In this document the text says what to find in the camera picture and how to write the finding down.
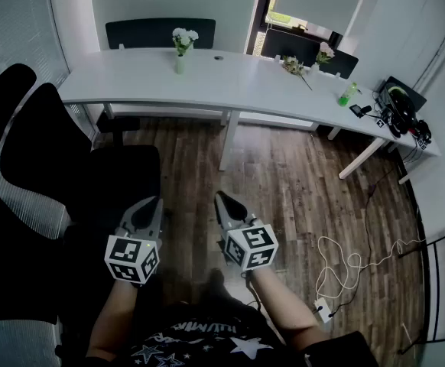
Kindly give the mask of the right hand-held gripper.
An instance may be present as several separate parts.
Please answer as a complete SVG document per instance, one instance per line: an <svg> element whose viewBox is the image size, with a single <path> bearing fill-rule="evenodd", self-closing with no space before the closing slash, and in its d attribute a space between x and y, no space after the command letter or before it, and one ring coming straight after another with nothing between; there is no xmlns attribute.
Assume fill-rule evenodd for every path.
<svg viewBox="0 0 445 367"><path fill-rule="evenodd" d="M242 271L269 266L278 250L272 227L262 222L252 225L258 217L242 196L217 191L214 204L225 258Z"/></svg>

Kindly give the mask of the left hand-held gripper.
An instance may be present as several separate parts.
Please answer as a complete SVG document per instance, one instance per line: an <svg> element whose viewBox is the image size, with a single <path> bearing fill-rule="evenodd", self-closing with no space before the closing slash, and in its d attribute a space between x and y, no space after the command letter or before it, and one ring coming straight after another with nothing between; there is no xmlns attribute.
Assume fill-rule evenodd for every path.
<svg viewBox="0 0 445 367"><path fill-rule="evenodd" d="M145 198L128 208L121 230L110 234L104 261L114 279L146 284L160 264L160 233L164 203L160 196Z"/></svg>

